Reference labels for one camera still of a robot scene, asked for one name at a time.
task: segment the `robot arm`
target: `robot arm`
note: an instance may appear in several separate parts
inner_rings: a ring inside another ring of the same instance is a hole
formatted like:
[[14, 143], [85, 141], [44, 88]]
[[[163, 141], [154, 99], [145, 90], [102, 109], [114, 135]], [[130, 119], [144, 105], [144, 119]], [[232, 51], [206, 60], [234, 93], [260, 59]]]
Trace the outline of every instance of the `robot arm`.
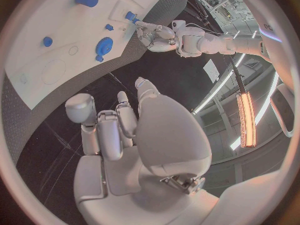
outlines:
[[181, 57], [198, 57], [202, 53], [232, 55], [245, 53], [257, 55], [270, 62], [261, 38], [233, 38], [231, 35], [216, 36], [200, 27], [186, 26], [184, 20], [174, 20], [172, 29], [137, 21], [137, 36], [152, 52], [176, 50]]

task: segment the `orange light strip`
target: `orange light strip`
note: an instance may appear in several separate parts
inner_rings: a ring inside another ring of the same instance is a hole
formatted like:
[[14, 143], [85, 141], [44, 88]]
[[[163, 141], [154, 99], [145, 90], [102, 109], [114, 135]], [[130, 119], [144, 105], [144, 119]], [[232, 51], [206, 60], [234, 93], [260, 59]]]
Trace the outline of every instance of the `orange light strip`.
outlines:
[[240, 118], [240, 147], [256, 146], [255, 116], [250, 93], [237, 96], [237, 105]]

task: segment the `gray fabric wall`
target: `gray fabric wall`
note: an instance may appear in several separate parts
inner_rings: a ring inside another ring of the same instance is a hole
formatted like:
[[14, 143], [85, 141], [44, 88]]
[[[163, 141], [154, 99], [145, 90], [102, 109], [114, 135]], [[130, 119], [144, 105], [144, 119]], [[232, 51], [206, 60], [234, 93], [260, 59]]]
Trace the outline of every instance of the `gray fabric wall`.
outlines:
[[[159, 0], [144, 18], [144, 22], [167, 26], [185, 8], [187, 0]], [[105, 74], [141, 58], [147, 49], [140, 43], [136, 33], [118, 58], [104, 62], [68, 80], [30, 110], [5, 77], [2, 92], [2, 122], [11, 157], [16, 164], [26, 142], [60, 104], [79, 90]]]

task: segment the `black floor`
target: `black floor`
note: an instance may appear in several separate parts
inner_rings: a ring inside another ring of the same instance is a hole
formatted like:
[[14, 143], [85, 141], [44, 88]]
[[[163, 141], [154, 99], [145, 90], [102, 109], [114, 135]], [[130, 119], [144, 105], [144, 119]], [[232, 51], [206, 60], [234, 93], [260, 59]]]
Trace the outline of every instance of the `black floor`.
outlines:
[[[184, 12], [176, 19], [197, 23]], [[162, 94], [191, 111], [213, 87], [203, 70], [209, 59], [213, 60], [220, 74], [227, 69], [227, 57], [219, 53], [183, 58], [175, 51], [147, 51], [140, 60], [99, 78], [80, 93], [91, 94], [99, 112], [114, 110], [118, 92], [125, 91], [136, 111], [138, 101], [134, 85], [141, 76], [153, 82]], [[73, 195], [74, 174], [81, 156], [80, 125], [67, 118], [65, 105], [62, 104], [33, 133], [17, 163], [17, 169], [30, 190], [51, 212], [70, 225], [86, 224], [76, 208]], [[13, 221], [14, 224], [32, 224], [18, 211], [18, 206], [8, 194], [7, 199], [11, 205], [5, 216], [0, 217], [0, 223], [11, 224]], [[4, 208], [5, 201], [0, 199], [0, 202], [3, 203], [1, 208]], [[22, 223], [12, 216], [22, 218]]]

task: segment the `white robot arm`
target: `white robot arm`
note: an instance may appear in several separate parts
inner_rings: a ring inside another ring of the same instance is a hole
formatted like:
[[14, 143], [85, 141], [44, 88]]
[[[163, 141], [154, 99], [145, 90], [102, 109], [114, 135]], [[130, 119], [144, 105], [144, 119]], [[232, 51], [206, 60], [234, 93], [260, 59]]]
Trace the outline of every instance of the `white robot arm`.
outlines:
[[233, 38], [231, 35], [216, 36], [200, 27], [186, 26], [184, 20], [174, 20], [172, 29], [137, 21], [136, 31], [139, 40], [152, 52], [176, 52], [185, 58], [198, 57], [202, 53], [232, 55], [245, 53], [257, 55], [270, 62], [269, 55], [261, 38]]

